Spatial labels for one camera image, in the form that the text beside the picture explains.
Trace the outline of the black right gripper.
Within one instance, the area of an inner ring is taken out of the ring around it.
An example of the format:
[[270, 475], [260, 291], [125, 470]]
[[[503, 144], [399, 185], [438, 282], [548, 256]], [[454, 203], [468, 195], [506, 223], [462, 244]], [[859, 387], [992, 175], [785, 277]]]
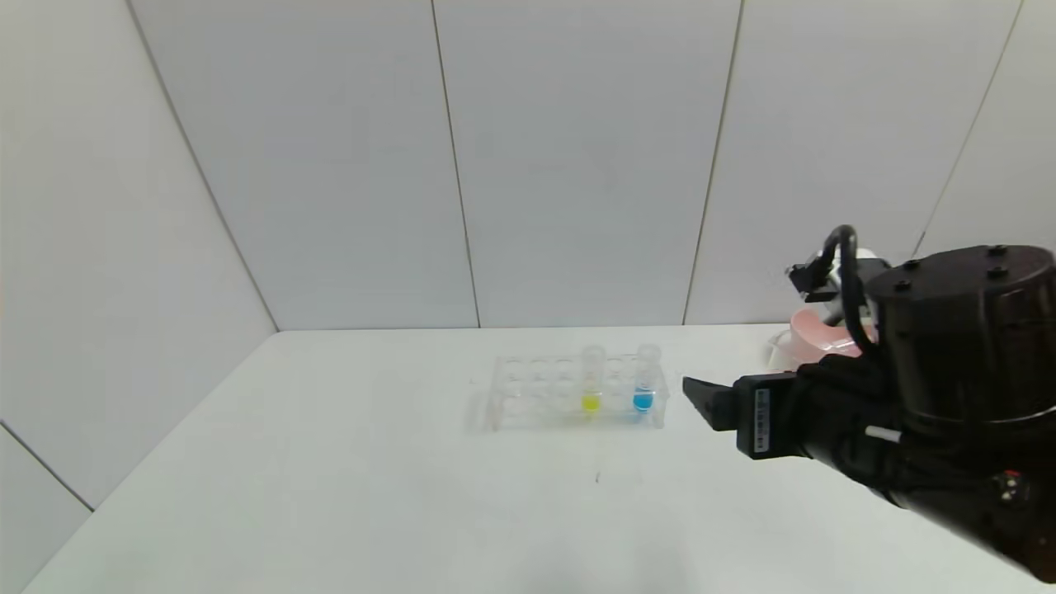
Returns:
[[732, 387], [682, 377], [691, 406], [715, 431], [737, 429], [737, 447], [761, 461], [799, 456], [845, 476], [885, 476], [891, 446], [867, 437], [891, 422], [891, 400], [871, 361], [814, 361]]

